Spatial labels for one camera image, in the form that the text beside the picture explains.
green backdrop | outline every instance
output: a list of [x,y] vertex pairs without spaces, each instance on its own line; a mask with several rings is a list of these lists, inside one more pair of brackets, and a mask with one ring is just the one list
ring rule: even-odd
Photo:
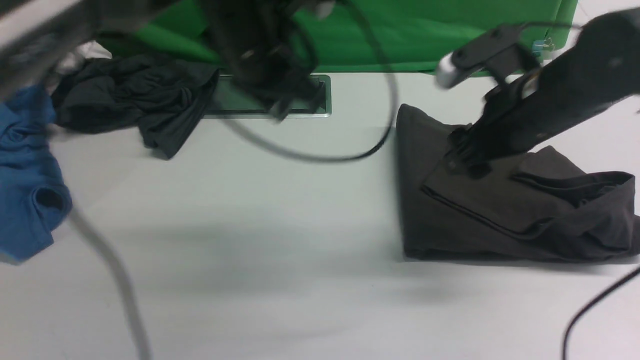
[[[396,71],[431,71],[440,58],[500,23],[528,20],[571,23],[578,0],[354,0],[369,19]],[[369,45],[347,11],[336,6],[325,20],[299,12],[318,52],[318,72],[379,71]],[[149,47],[186,60],[218,57],[201,40],[207,24],[193,0],[183,0],[133,35]],[[551,37],[564,46],[567,29],[537,28],[523,43]],[[145,47],[131,41],[100,39],[115,55]]]

gray cable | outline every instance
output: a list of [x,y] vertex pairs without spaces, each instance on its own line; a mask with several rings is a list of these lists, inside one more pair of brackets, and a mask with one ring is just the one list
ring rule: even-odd
[[118,257],[118,254],[109,246],[109,243],[104,237],[89,224],[89,221],[87,221],[85,216],[78,210],[77,206],[69,213],[69,221],[87,245],[96,252],[98,257],[100,257],[109,268],[109,272],[118,288],[118,294],[122,301],[125,317],[129,324],[129,330],[131,331],[131,338],[138,352],[138,359],[151,360],[151,347],[149,346],[147,331],[140,316],[136,294],[131,283],[131,278]]

crumpled black cloth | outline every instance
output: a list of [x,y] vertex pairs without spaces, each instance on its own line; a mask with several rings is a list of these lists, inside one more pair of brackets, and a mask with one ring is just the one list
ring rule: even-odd
[[635,177],[586,174],[552,147],[492,162],[474,180],[441,164],[444,125],[402,105],[397,171],[404,252],[494,254],[531,260],[601,261],[640,253]]
[[91,60],[51,97],[57,125],[87,134],[138,126],[145,145],[170,159],[204,116],[217,82],[214,65],[144,54]]

white table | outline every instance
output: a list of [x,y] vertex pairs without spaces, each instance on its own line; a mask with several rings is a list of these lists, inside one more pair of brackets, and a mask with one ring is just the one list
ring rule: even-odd
[[[451,124],[475,120],[492,87],[399,79],[403,102]],[[332,82],[328,119],[246,124],[299,150],[370,147],[389,107],[383,76]],[[640,174],[639,107],[627,100],[549,143],[586,171]],[[150,157],[136,129],[57,136],[51,147],[76,204],[131,272],[157,360],[558,359],[571,315],[636,262],[404,261],[392,146],[313,166],[205,120],[171,161]],[[21,266],[0,263],[0,359],[133,360],[102,262],[67,224],[54,239]],[[636,281],[592,311],[571,358],[637,359],[639,297]]]

metal slot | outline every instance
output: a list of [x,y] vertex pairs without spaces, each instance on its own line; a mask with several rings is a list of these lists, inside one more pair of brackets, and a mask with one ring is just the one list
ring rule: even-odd
[[[329,117],[331,115],[331,78],[328,75],[312,75],[311,78],[324,83],[326,89],[325,103],[317,111],[310,111],[301,102],[294,101],[287,119]],[[267,119],[270,116],[251,97],[236,89],[231,83],[231,75],[221,75],[216,89],[216,100],[220,109],[209,108],[205,119]]]

